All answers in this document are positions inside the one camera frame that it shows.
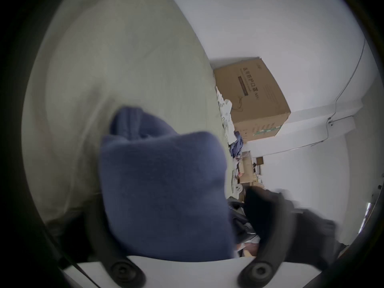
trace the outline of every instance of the black handle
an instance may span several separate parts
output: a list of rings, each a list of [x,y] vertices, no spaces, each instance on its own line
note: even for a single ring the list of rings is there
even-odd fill
[[[123,254],[109,231],[101,195],[97,195],[89,203],[85,214],[85,226],[97,258],[114,282],[123,288],[144,286],[146,282],[144,273]]]

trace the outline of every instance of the white fabric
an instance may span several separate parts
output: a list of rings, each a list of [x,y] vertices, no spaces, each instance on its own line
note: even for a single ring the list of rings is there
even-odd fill
[[[216,94],[217,94],[217,102],[220,109],[221,119],[224,127],[225,137],[227,138],[228,145],[231,145],[237,140],[234,134],[235,127],[233,125],[232,117],[231,117],[232,103],[229,99],[224,100],[223,95],[220,93],[217,87],[216,87]]]
[[[44,221],[99,191],[100,138],[122,105],[140,106],[177,132],[208,130],[232,160],[213,71],[173,0],[64,0],[26,91],[26,176]]]

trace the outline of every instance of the white plastic surface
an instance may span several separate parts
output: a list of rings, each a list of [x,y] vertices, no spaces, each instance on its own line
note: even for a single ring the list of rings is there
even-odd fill
[[[146,275],[145,288],[235,288],[237,276],[253,257],[241,257],[216,262],[170,262],[147,257],[129,257]],[[101,288],[118,288],[100,262],[81,263],[79,266]],[[74,267],[65,273],[83,288],[95,286]],[[267,288],[301,288],[320,273],[309,265],[284,262]]]

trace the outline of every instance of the wire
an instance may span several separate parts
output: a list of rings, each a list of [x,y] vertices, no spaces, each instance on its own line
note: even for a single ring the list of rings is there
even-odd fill
[[[328,138],[329,138],[328,124],[332,121],[332,120],[331,120],[332,117],[333,117],[333,116],[336,114],[336,112],[337,112],[337,101],[339,100],[340,96],[344,93],[344,91],[345,91],[345,89],[347,88],[348,84],[351,82],[351,80],[352,80],[352,78],[353,78],[353,76],[354,76],[356,70],[358,69],[358,66],[359,66],[360,61],[361,61],[362,53],[364,52],[364,47],[365,47],[365,39],[364,39],[364,42],[363,42],[363,44],[362,44],[362,50],[361,50],[361,54],[360,54],[358,63],[356,64],[356,67],[355,67],[355,69],[354,69],[354,71],[353,71],[353,73],[352,73],[352,76],[349,78],[347,84],[344,86],[344,88],[341,90],[341,92],[339,93],[339,95],[336,97],[336,100],[335,100],[335,110],[334,110],[333,114],[327,119],[327,121],[326,121],[326,123],[325,123],[325,127],[327,128],[327,137],[326,137],[324,140],[322,140],[322,141],[319,141],[319,142],[316,142],[316,143],[312,144],[311,146],[314,146],[314,145],[316,145],[316,144],[319,144],[319,143],[322,143],[322,142],[328,140]]]
[[[364,43],[362,44],[362,50],[361,50],[361,54],[360,54],[360,57],[359,57],[359,60],[358,60],[358,63],[356,64],[356,67],[355,67],[355,70],[353,71],[352,73],[352,76],[349,78],[347,84],[344,86],[344,88],[342,89],[342,91],[339,93],[339,95],[337,96],[336,98],[336,101],[335,101],[335,112],[331,115],[330,118],[328,118],[328,120],[330,120],[335,114],[336,114],[336,111],[337,111],[337,101],[339,100],[341,94],[343,94],[343,92],[345,91],[345,89],[347,88],[348,84],[351,82],[356,70],[358,69],[358,66],[360,64],[360,61],[361,61],[361,57],[362,57],[362,53],[364,52],[364,47],[365,47],[365,39],[364,39]]]
[[[299,149],[299,148],[306,147],[306,146],[315,146],[315,145],[317,145],[317,144],[319,144],[319,143],[322,143],[322,142],[328,140],[328,138],[329,138],[328,124],[331,122],[331,118],[336,114],[336,111],[337,111],[337,101],[339,100],[340,96],[343,94],[343,92],[344,92],[345,89],[347,88],[348,84],[351,82],[351,80],[352,80],[352,78],[353,78],[353,76],[354,76],[356,70],[358,69],[358,66],[359,66],[360,61],[361,61],[362,53],[364,52],[364,47],[365,47],[365,38],[364,38],[364,42],[363,42],[363,44],[362,44],[362,50],[361,50],[361,54],[360,54],[358,63],[356,64],[356,67],[355,67],[355,69],[354,69],[354,71],[353,71],[351,77],[349,78],[347,84],[344,86],[344,88],[341,90],[341,92],[340,92],[340,93],[338,94],[338,96],[336,97],[336,100],[335,100],[335,110],[334,110],[333,114],[331,115],[331,117],[329,117],[329,118],[327,119],[326,123],[325,123],[325,127],[326,127],[326,129],[327,129],[327,137],[326,137],[324,140],[318,141],[318,142],[316,142],[316,143],[306,144],[306,145],[303,145],[303,146],[300,146],[300,147],[295,147],[295,148],[287,149],[287,150],[285,150],[285,151],[294,151],[295,149]],[[344,118],[336,119],[336,120],[334,120],[333,122],[339,121],[339,120],[344,119]],[[272,153],[270,153],[270,154],[265,154],[264,156],[267,156],[267,155],[274,155],[274,154],[279,154],[279,153],[281,153],[281,152],[285,152],[285,151],[272,152]]]
[[[88,278],[97,288],[101,288],[98,284],[94,282],[92,278],[89,277],[87,273],[75,262],[72,258],[70,258],[60,247],[60,245],[56,242],[54,237],[49,233],[48,229],[44,227],[44,232],[53,246],[59,251],[59,253],[71,264],[73,265],[81,274],[83,274],[86,278]]]

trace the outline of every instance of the blue cloth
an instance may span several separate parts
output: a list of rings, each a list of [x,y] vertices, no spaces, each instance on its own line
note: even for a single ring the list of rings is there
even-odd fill
[[[241,150],[243,149],[243,138],[240,135],[240,132],[235,131],[235,136],[237,140],[229,146],[229,152],[231,153],[232,158],[239,157]]]
[[[179,135],[139,108],[122,108],[103,138],[99,175],[111,233],[127,255],[232,258],[226,166],[209,132]]]

